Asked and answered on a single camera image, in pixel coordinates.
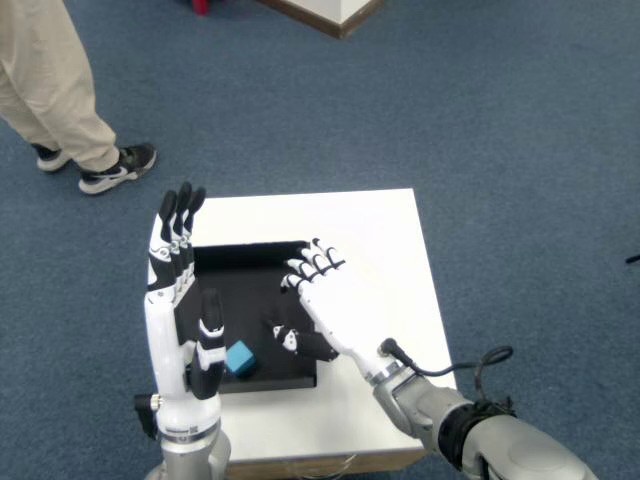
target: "cable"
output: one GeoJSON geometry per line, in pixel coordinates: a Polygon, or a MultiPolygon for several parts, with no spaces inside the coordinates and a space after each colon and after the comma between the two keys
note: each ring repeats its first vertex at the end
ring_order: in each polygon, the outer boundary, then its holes
{"type": "MultiPolygon", "coordinates": [[[[380,345],[380,352],[384,355],[392,355],[404,365],[411,368],[411,370],[416,372],[418,375],[422,375],[423,377],[441,377],[443,375],[446,375],[447,373],[453,372],[454,370],[473,368],[473,383],[476,389],[476,393],[478,394],[479,401],[487,401],[487,396],[485,395],[484,388],[482,387],[482,370],[488,365],[495,365],[511,358],[511,356],[513,355],[513,347],[509,345],[497,347],[485,353],[478,362],[454,363],[444,370],[438,370],[435,372],[423,370],[418,367],[413,359],[409,355],[407,355],[405,351],[402,350],[402,348],[400,348],[398,343],[393,338],[387,338],[384,342],[382,342],[382,345],[380,345]]],[[[507,399],[507,404],[510,407],[510,399],[507,399]]]]}

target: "blue block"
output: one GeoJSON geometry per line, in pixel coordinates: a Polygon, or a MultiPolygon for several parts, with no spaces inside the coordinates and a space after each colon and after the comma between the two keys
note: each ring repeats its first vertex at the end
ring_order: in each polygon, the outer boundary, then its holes
{"type": "Polygon", "coordinates": [[[227,350],[227,368],[234,375],[242,375],[256,363],[256,357],[242,340],[227,350]]]}

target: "beige pants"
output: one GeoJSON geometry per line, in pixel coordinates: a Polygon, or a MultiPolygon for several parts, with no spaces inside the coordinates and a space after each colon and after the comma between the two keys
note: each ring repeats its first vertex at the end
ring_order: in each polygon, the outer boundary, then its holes
{"type": "Polygon", "coordinates": [[[0,115],[27,142],[62,149],[86,170],[118,161],[62,0],[0,0],[0,115]]]}

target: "robotic finger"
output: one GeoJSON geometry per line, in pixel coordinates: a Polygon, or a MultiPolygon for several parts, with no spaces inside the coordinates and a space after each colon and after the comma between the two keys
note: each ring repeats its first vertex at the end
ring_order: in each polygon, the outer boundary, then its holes
{"type": "Polygon", "coordinates": [[[204,400],[218,392],[227,358],[222,304],[215,289],[202,293],[202,318],[198,332],[198,343],[191,362],[191,390],[196,398],[204,400]]]}
{"type": "Polygon", "coordinates": [[[289,352],[323,362],[330,362],[339,355],[321,333],[299,332],[276,320],[273,315],[265,315],[262,320],[273,338],[289,352]]]}

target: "black sneaker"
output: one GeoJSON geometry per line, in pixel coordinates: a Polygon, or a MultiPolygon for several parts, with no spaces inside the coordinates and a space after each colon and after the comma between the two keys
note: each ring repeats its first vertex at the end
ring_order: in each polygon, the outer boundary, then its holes
{"type": "Polygon", "coordinates": [[[42,145],[32,145],[38,152],[38,168],[43,172],[56,172],[64,167],[71,157],[62,150],[49,150],[42,145]]]}
{"type": "Polygon", "coordinates": [[[103,172],[82,170],[78,186],[88,195],[102,193],[119,185],[125,180],[136,180],[153,167],[156,161],[156,149],[143,143],[120,149],[118,163],[103,172]]]}

